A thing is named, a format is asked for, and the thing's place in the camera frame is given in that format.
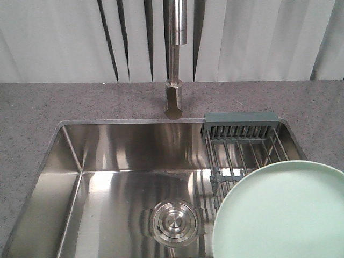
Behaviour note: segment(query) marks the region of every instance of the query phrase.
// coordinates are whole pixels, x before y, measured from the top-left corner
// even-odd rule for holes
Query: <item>stainless steel sink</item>
[[[216,209],[202,124],[62,123],[3,257],[212,257]],[[277,133],[292,159],[304,159],[285,122]],[[226,171],[225,149],[217,150]],[[240,172],[239,151],[253,156],[230,148]]]

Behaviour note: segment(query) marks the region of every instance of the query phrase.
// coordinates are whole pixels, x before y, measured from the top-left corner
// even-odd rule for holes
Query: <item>faucet spout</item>
[[[166,81],[165,115],[169,119],[182,117],[182,85],[179,80],[179,45],[187,43],[187,1],[169,0],[169,78]]]

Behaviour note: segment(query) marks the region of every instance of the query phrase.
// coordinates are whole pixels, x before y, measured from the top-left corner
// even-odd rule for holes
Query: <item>gray countertop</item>
[[[185,83],[183,117],[274,111],[309,160],[344,170],[344,82]],[[0,84],[0,253],[63,120],[165,118],[163,83]]]

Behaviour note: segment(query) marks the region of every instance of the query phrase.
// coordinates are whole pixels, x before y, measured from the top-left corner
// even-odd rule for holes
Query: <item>sink drain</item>
[[[186,246],[197,236],[196,210],[183,200],[162,202],[153,210],[150,228],[157,242],[168,247]]]

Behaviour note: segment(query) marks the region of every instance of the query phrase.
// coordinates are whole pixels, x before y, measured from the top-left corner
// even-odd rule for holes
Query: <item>light green plate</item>
[[[218,211],[214,258],[343,258],[344,174],[285,161],[241,180]]]

